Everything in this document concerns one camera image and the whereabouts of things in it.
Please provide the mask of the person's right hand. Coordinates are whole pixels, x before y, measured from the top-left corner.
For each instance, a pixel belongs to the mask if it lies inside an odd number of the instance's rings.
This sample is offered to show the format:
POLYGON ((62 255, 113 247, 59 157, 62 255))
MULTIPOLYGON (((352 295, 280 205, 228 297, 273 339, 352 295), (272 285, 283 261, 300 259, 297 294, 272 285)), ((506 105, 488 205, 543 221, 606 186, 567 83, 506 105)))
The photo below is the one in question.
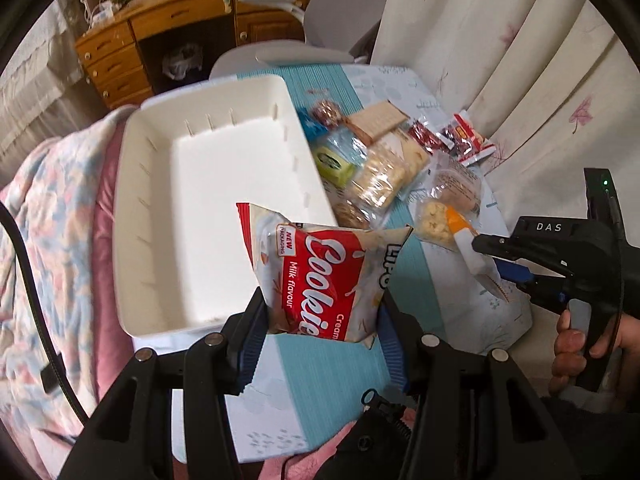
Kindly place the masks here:
MULTIPOLYGON (((558 321, 558 336, 554 342, 554 360, 549 392, 556 396, 564 390, 570 381, 577 377, 586 367, 585 344, 586 335, 580 330, 570 327, 572 316, 565 310, 558 321)), ((625 399, 639 391, 639 321, 624 314, 615 339, 614 349, 623 350, 620 376, 618 376, 617 396, 625 399)))

